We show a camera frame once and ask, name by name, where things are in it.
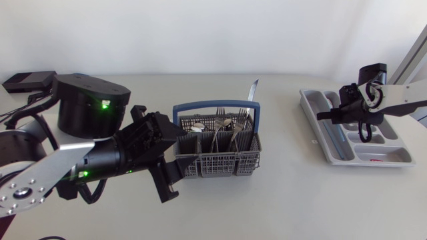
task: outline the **gray plastic tray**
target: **gray plastic tray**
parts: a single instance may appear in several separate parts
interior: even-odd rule
[[[300,94],[302,109],[329,163],[373,167],[415,165],[404,142],[387,119],[379,126],[372,126],[371,142],[363,143],[359,138],[357,124],[333,125],[330,119],[317,120],[317,113],[329,111],[331,107],[340,105],[338,92],[301,89]]]

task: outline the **spoon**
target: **spoon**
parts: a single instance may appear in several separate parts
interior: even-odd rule
[[[191,127],[191,132],[201,133],[202,130],[199,127]]]
[[[193,127],[197,127],[201,130],[205,129],[205,125],[203,123],[194,123]]]
[[[224,120],[224,126],[228,126],[228,125],[230,125],[230,123],[232,123],[232,120],[231,119],[226,119],[226,120]]]

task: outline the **white wall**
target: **white wall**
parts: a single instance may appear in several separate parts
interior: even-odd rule
[[[347,83],[377,62],[391,77],[426,9],[425,0],[1,0],[0,81],[54,69],[297,73]]]

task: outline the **gray plastic basket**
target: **gray plastic basket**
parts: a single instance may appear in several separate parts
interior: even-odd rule
[[[224,104],[224,101],[205,101],[190,104],[195,104],[196,107],[193,109],[197,109],[201,108],[200,105],[205,106],[206,102],[214,102],[215,106]],[[242,102],[251,103],[251,107],[253,107],[253,104],[259,106],[259,103],[255,102],[238,102],[238,105],[232,105],[232,107],[246,107],[247,105],[242,106]],[[174,107],[174,123],[187,131],[188,134],[178,137],[178,141],[173,146],[175,156],[176,158],[198,156],[196,161],[185,170],[186,179],[197,178],[199,175],[202,177],[229,177],[233,174],[249,176],[260,166],[261,144],[258,133],[255,132],[256,129],[258,130],[258,124],[254,124],[251,116],[248,118],[245,129],[236,136],[239,151],[236,151],[234,144],[231,151],[225,151],[232,138],[233,130],[223,128],[218,131],[218,144],[215,146],[214,152],[210,153],[211,142],[214,138],[215,115],[196,114],[178,117],[175,113],[180,111],[181,107],[179,106],[182,105],[177,106]],[[255,115],[259,113],[260,109],[258,107]],[[232,120],[233,125],[236,122],[237,114],[228,113],[227,118]],[[193,124],[197,122],[205,125],[203,132],[190,132]]]

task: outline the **cutlery basket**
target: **cutlery basket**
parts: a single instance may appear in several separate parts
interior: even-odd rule
[[[254,119],[248,117],[245,128],[236,135],[236,144],[233,143],[230,151],[226,151],[233,135],[233,127],[237,113],[226,113],[226,119],[231,119],[231,126],[223,127],[218,131],[217,141],[213,153],[210,147],[215,134],[216,115],[183,115],[178,112],[205,107],[249,107],[254,109]],[[249,176],[260,166],[261,144],[258,136],[260,120],[260,104],[252,101],[219,100],[199,101],[173,107],[173,122],[188,134],[178,137],[173,145],[176,158],[197,156],[192,165],[185,170],[185,178],[202,177],[229,177]],[[205,128],[201,133],[191,132],[194,123],[203,123]]]

